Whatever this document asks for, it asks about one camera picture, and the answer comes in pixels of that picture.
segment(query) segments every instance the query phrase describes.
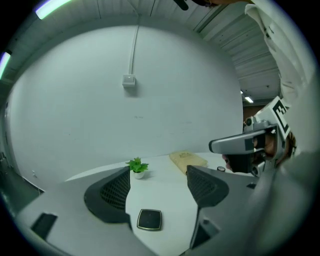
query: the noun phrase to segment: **black square button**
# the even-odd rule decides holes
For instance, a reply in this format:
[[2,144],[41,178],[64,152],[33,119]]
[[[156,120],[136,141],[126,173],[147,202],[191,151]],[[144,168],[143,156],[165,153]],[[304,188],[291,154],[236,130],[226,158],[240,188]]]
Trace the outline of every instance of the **black square button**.
[[141,209],[136,226],[147,231],[159,231],[161,229],[161,211]]

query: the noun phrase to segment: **person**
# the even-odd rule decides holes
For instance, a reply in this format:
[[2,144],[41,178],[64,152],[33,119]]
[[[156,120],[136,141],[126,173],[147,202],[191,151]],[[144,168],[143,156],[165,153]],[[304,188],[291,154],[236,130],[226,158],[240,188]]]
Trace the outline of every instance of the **person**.
[[[286,14],[275,7],[275,3],[267,0],[204,1],[210,3],[211,6],[235,4],[237,2],[248,3],[245,7],[245,13],[258,23],[261,32],[264,34],[264,41],[279,68],[280,88],[283,95],[282,100],[284,100],[288,106],[291,106],[309,85],[316,73],[317,67],[314,64],[316,63],[314,57],[310,54],[310,49],[306,47],[308,45],[307,41],[303,38],[299,30],[284,18]],[[294,152],[299,152],[299,150],[297,150],[295,136],[292,132],[286,141],[285,152],[277,161],[277,166],[294,155]],[[275,150],[275,137],[267,134],[264,151],[272,157],[275,154]],[[222,157],[226,162],[226,167],[231,170],[227,157],[225,155]]]

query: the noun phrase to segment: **white ceiling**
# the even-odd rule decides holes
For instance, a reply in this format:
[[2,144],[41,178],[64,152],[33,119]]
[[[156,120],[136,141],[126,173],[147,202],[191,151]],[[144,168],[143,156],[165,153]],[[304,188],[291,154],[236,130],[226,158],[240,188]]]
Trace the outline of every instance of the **white ceiling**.
[[205,8],[187,0],[189,9],[183,11],[173,0],[72,0],[43,20],[32,13],[16,32],[7,47],[12,55],[0,82],[0,101],[7,97],[21,67],[42,45],[78,24],[135,14],[129,2],[140,15],[180,23],[209,44],[218,44],[231,56],[241,89],[252,99],[268,101],[279,94],[278,67],[260,28],[245,15],[244,2]]

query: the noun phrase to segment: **white pot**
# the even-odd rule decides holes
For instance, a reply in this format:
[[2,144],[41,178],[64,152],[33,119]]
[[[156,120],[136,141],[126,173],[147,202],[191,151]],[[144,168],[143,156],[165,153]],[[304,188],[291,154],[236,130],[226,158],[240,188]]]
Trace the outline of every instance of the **white pot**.
[[133,175],[136,179],[140,180],[145,175],[145,172],[133,172]]

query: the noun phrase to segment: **potted plant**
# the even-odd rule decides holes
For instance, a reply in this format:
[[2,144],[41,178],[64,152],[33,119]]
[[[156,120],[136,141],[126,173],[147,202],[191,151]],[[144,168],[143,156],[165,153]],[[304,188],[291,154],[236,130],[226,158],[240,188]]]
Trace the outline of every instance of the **potted plant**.
[[148,170],[148,163],[141,163],[141,158],[137,157],[134,160],[126,162],[130,166],[130,170],[133,171],[133,175],[136,179],[141,179],[145,175],[145,171]]

